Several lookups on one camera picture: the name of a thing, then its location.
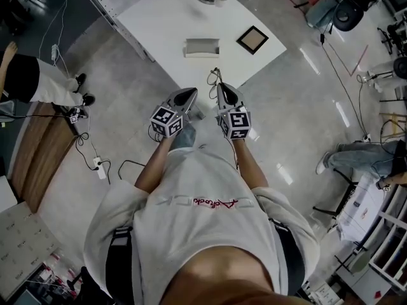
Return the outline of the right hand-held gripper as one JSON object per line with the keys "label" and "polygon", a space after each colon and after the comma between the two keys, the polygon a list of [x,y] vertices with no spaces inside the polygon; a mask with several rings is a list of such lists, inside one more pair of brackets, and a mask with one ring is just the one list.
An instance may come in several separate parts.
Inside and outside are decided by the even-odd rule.
{"label": "right hand-held gripper", "polygon": [[243,105],[243,95],[227,83],[218,83],[216,91],[220,109],[237,107],[227,111],[223,110],[217,114],[217,123],[221,127],[224,136],[230,140],[247,138],[252,128],[251,113]]}

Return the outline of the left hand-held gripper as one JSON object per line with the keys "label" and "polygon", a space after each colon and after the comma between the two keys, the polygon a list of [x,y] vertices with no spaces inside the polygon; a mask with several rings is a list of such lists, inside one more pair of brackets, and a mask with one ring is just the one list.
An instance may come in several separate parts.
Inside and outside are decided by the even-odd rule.
{"label": "left hand-held gripper", "polygon": [[153,131],[165,138],[177,135],[183,129],[183,116],[194,106],[197,95],[197,88],[183,88],[171,93],[167,102],[158,105],[150,117]]}

